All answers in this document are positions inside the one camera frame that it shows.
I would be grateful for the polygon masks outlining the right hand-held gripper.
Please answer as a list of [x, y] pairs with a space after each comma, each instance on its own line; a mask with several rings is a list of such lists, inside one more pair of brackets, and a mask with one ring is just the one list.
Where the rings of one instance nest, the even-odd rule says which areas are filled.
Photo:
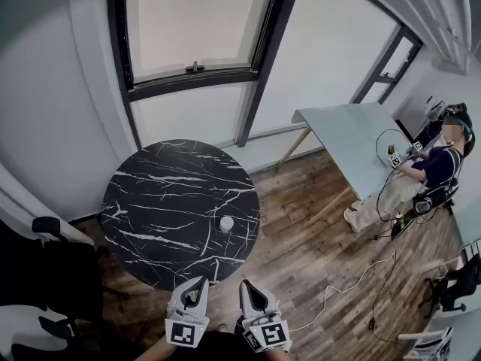
[[272, 312], [277, 310], [274, 294], [261, 284], [243, 280], [239, 286], [239, 296], [243, 316], [253, 317], [241, 322], [242, 336], [253, 351], [261, 353], [281, 348], [288, 353], [292, 346], [288, 323], [282, 320], [280, 312]]

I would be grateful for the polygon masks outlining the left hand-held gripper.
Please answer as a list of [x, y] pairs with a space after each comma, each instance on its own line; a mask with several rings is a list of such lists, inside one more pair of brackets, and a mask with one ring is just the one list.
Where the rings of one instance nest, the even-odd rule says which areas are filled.
[[165, 319], [169, 344], [189, 348], [198, 346], [210, 322], [205, 317], [208, 292], [209, 280], [205, 276], [189, 279], [173, 290], [168, 309], [182, 312], [174, 312]]

